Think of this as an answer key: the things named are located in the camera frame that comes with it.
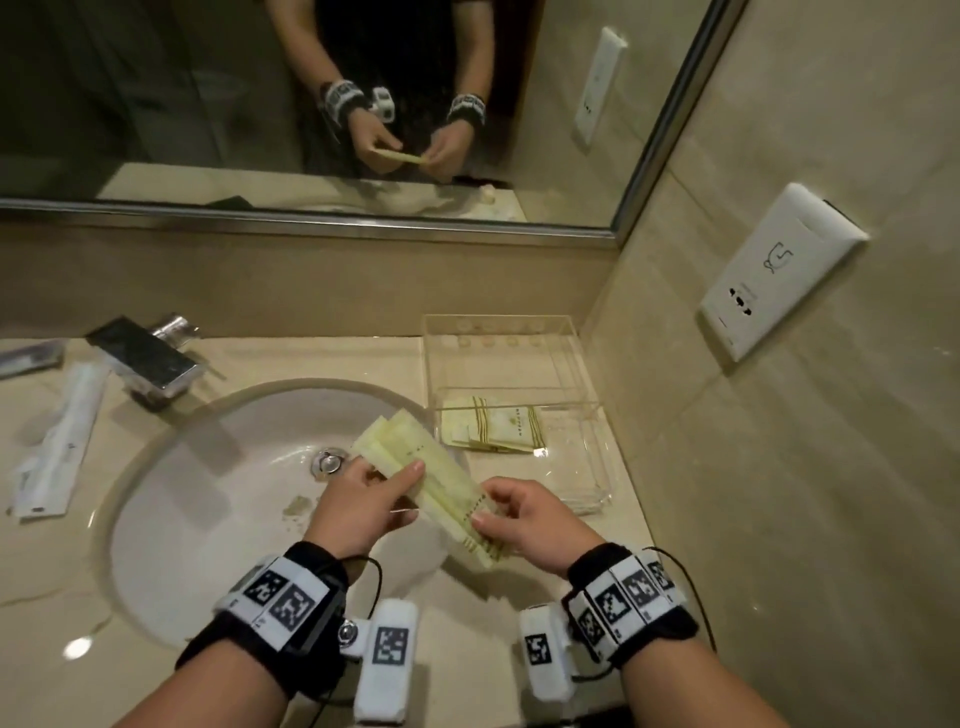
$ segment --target white sink basin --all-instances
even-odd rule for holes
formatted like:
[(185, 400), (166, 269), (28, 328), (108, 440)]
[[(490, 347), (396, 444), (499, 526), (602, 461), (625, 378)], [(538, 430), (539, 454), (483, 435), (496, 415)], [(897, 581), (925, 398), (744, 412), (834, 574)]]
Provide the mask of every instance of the white sink basin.
[[(177, 648), (261, 556), (281, 554), (305, 529), (323, 492), (310, 473), (325, 448), (348, 449), (377, 417), (422, 407), (387, 390), (340, 380), (295, 380), (240, 392), (198, 412), (148, 446), (98, 516), (101, 572), (121, 610)], [(401, 596), (447, 554), (426, 518), (373, 551), (384, 596)], [(348, 614), (365, 617), (375, 579), (350, 590)]]

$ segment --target sink rim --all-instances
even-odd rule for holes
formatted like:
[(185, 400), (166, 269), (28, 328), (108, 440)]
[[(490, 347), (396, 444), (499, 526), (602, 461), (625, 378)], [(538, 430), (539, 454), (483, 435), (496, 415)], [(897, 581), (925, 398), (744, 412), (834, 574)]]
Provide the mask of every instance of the sink rim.
[(174, 650), (170, 644), (156, 637), (131, 612), (117, 593), (110, 568), (110, 545), (113, 528), (120, 513), (136, 489), (140, 479), (157, 460), (182, 437), (189, 428), (203, 422), (223, 417), (254, 400), (260, 400), (273, 394), (298, 389), (339, 389), (367, 394), (379, 398), (398, 409), (403, 408), (414, 415), (425, 426), (429, 422), (426, 407), (414, 402), (393, 390), (355, 379), (327, 377), (299, 377), (279, 379), (255, 384), (251, 387), (232, 392), (216, 400), (207, 402), (186, 414), (175, 413), (170, 418), (170, 429), (153, 438), (143, 446), (126, 465), (113, 484), (108, 488), (103, 500), (93, 514), (89, 525), (91, 530), (90, 551), (88, 554), (94, 582), (110, 606), (110, 610), (123, 617), (124, 622), (137, 634), (166, 649)]

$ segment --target mirror frame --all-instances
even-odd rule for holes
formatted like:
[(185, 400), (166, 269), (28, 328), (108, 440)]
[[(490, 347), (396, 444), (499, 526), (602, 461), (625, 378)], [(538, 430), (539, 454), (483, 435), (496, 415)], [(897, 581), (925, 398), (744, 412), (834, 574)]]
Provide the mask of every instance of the mirror frame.
[(0, 198), (0, 222), (163, 231), (372, 238), (618, 249), (626, 245), (748, 0), (711, 0), (660, 109), (611, 226), (580, 228), (441, 218), (362, 217), (273, 209)]

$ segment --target clear acrylic tray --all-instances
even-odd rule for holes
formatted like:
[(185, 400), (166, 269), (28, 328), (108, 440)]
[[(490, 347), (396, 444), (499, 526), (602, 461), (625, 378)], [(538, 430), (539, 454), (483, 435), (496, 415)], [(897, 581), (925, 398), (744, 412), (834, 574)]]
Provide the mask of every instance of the clear acrylic tray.
[(428, 315), (423, 357), (438, 439), (444, 411), (461, 408), (464, 398), (537, 413), (544, 448), (529, 454), (461, 450), (474, 480), (538, 480), (579, 514), (610, 501), (599, 404), (588, 395), (580, 341), (568, 317)]

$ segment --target chrome faucet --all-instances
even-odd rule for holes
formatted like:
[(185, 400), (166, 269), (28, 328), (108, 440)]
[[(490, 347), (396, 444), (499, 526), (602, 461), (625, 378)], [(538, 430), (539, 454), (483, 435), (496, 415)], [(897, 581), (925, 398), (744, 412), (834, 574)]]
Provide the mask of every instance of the chrome faucet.
[(168, 406), (205, 371), (178, 351), (198, 338), (198, 329), (176, 313), (150, 328), (120, 316), (86, 335), (87, 343), (107, 355), (131, 397), (152, 412)]

